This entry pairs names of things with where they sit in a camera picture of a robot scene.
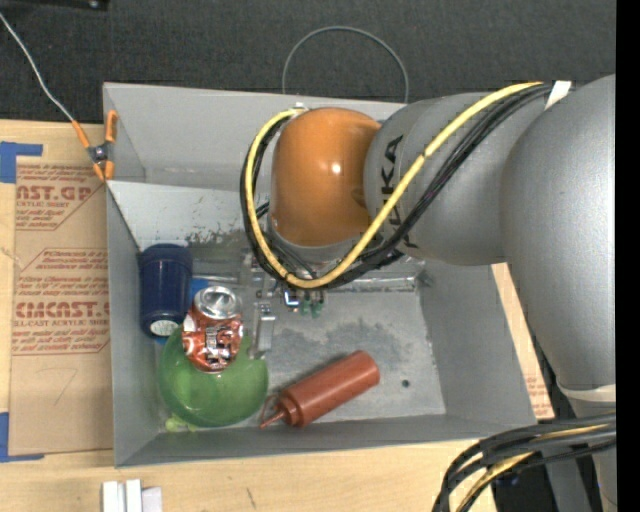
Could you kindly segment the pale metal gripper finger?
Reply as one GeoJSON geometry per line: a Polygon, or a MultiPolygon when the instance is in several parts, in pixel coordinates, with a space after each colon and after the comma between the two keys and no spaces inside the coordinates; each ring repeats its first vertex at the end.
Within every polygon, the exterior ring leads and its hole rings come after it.
{"type": "Polygon", "coordinates": [[[272,348],[277,316],[268,302],[255,304],[252,358],[262,359],[272,348]]]}

